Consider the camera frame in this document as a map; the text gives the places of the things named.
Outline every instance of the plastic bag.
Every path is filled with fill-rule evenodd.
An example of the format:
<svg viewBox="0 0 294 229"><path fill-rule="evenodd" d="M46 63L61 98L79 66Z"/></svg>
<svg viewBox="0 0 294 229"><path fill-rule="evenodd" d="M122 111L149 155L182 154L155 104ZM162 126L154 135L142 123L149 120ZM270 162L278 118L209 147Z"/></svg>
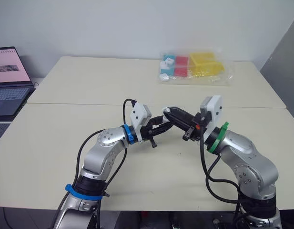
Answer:
<svg viewBox="0 0 294 229"><path fill-rule="evenodd" d="M232 62L223 61L209 51L164 54L159 79L167 84L229 85Z"/></svg>

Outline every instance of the laptop keyboard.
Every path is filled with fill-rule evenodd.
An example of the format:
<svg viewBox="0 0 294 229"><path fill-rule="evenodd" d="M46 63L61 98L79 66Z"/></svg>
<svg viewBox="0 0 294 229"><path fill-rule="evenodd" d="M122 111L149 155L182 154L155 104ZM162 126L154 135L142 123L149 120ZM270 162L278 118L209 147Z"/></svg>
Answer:
<svg viewBox="0 0 294 229"><path fill-rule="evenodd" d="M0 89L0 101L22 99L28 90L29 88Z"/></svg>

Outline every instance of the cyan block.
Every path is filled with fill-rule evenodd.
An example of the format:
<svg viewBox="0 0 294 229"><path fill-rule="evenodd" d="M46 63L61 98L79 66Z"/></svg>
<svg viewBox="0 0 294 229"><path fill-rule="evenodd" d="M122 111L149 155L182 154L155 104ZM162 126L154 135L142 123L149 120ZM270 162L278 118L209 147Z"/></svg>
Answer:
<svg viewBox="0 0 294 229"><path fill-rule="evenodd" d="M176 58L175 55L164 55L162 60L165 61L167 58L173 59L174 63L175 63L175 58ZM173 75L174 74L174 66L175 66L175 64L172 64L171 66L169 66L170 69L161 69L161 74L166 73L167 75Z"/></svg>

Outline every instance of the laptop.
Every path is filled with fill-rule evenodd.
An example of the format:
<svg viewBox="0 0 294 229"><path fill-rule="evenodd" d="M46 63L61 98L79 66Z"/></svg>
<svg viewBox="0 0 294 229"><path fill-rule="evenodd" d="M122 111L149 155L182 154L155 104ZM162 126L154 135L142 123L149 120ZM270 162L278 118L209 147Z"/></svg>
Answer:
<svg viewBox="0 0 294 229"><path fill-rule="evenodd" d="M0 48L0 116L15 115L33 89L15 47Z"/></svg>

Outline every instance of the green ring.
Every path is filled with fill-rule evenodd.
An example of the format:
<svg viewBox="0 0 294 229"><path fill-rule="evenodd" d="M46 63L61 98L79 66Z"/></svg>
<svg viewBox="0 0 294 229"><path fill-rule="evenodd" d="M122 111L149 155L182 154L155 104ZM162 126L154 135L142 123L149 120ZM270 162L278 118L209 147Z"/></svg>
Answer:
<svg viewBox="0 0 294 229"><path fill-rule="evenodd" d="M229 124L228 122L225 122L224 125L221 127L221 131L219 133L219 136L217 137L217 139L213 143L212 147L210 147L210 149L208 150L208 152L213 153L215 151L215 149L217 148L217 146L219 145L219 143L221 142L222 138L225 135L225 132L227 130L228 124Z"/></svg>

